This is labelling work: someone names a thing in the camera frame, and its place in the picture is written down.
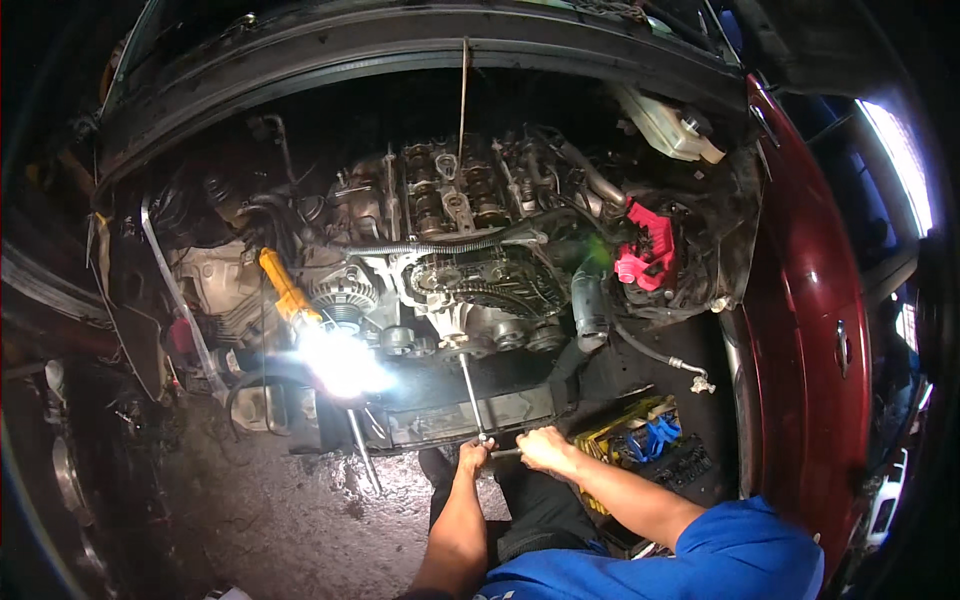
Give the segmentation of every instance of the black pants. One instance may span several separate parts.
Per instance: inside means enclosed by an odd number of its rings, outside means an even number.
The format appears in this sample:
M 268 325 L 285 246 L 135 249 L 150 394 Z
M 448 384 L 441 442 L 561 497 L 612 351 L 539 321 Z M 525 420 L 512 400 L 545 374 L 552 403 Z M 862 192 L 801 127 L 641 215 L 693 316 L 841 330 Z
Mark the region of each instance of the black pants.
M 523 552 L 548 548 L 587 549 L 596 528 L 570 487 L 517 461 L 499 461 L 494 478 L 503 491 L 513 521 L 488 521 L 489 568 Z M 430 528 L 450 497 L 453 481 L 433 491 Z

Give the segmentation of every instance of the mechanic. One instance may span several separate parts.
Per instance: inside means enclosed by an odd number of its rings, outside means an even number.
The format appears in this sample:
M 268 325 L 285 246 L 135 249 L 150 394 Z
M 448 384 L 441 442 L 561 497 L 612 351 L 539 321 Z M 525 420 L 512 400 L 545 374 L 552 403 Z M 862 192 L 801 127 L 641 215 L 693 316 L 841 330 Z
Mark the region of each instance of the mechanic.
M 420 454 L 420 466 L 435 488 L 431 530 L 420 571 L 399 598 L 812 600 L 820 590 L 820 546 L 777 518 L 759 496 L 706 510 L 587 456 L 556 427 L 519 435 L 516 444 L 526 467 L 516 461 L 496 466 L 495 478 L 514 520 L 495 552 L 488 552 L 475 485 L 494 448 L 492 440 L 463 444 L 455 472 L 439 450 Z M 668 546 L 676 558 L 611 558 L 573 490 L 537 471 L 552 471 L 582 486 L 621 524 Z M 494 566 L 490 572 L 488 564 Z

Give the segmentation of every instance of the concrete floor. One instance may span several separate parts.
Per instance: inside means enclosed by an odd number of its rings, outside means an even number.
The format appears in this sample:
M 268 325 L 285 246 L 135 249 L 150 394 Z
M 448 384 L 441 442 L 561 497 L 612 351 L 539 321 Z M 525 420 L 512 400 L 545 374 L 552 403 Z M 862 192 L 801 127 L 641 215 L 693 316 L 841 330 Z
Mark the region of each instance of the concrete floor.
M 622 358 L 629 368 L 612 369 L 632 378 L 626 384 L 655 383 L 650 394 L 677 395 L 684 433 L 700 435 L 714 462 L 684 495 L 710 506 L 736 486 L 732 393 L 715 318 L 664 332 L 648 342 L 707 366 L 715 395 L 692 394 L 691 373 L 631 348 Z M 610 404 L 585 399 L 579 414 Z M 254 600 L 374 599 L 409 586 L 426 546 L 431 494 L 416 453 L 374 459 L 384 488 L 377 497 L 359 457 L 291 456 L 286 439 L 266 433 L 241 432 L 235 443 L 222 409 L 208 398 L 191 400 L 181 418 L 179 447 L 158 457 L 157 479 L 172 557 L 194 594 L 185 597 L 236 585 Z M 479 493 L 488 520 L 510 518 L 491 475 L 480 479 Z

